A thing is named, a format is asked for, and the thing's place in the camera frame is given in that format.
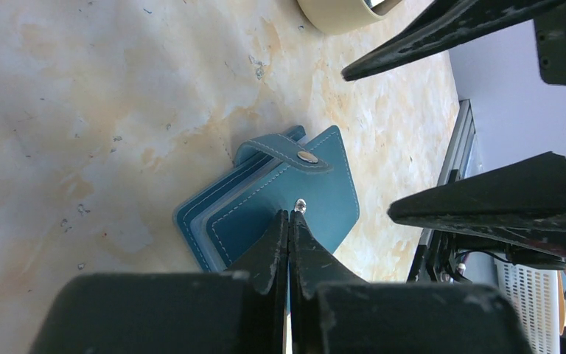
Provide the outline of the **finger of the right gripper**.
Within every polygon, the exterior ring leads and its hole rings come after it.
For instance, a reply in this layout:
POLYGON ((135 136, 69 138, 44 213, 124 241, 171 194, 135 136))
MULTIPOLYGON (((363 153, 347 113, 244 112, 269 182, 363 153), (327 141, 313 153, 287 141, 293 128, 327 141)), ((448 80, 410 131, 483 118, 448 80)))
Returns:
POLYGON ((547 152, 393 202, 394 223, 566 258, 566 158, 547 152))

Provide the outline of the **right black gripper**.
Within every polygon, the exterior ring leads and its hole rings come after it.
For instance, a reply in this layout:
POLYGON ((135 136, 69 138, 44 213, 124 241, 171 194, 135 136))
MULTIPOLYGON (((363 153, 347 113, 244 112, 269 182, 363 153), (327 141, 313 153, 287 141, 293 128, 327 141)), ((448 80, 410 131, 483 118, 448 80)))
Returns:
POLYGON ((540 77, 566 86, 566 1, 561 0, 433 1, 401 33, 341 74, 346 81, 370 77, 531 19, 540 77))

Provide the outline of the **blue leather card holder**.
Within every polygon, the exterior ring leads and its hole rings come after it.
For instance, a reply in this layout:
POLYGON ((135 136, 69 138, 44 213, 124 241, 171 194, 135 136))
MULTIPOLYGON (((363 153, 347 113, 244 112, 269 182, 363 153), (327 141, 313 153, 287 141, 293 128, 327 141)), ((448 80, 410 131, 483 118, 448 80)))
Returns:
POLYGON ((204 271, 228 268, 261 238, 280 210, 294 209, 334 252, 360 217, 338 126, 308 140, 304 127, 249 139, 233 167, 175 208, 173 222, 204 271))

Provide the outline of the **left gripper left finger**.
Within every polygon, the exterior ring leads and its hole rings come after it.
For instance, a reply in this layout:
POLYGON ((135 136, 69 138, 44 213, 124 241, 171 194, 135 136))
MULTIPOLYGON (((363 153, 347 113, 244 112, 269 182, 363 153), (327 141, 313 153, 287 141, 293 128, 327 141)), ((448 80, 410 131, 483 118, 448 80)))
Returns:
POLYGON ((227 353, 286 350, 288 222, 288 212, 278 211, 258 241, 229 268, 248 278, 242 289, 237 331, 227 353))

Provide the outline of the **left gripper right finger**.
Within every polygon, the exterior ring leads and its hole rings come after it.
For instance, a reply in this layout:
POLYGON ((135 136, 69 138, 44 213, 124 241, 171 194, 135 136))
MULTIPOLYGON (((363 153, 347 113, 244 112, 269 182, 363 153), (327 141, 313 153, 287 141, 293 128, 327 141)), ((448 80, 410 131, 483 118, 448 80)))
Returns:
POLYGON ((366 281, 315 239, 304 215, 297 211, 290 214, 288 260, 292 351, 327 353, 329 331, 337 320, 324 294, 332 287, 366 281))

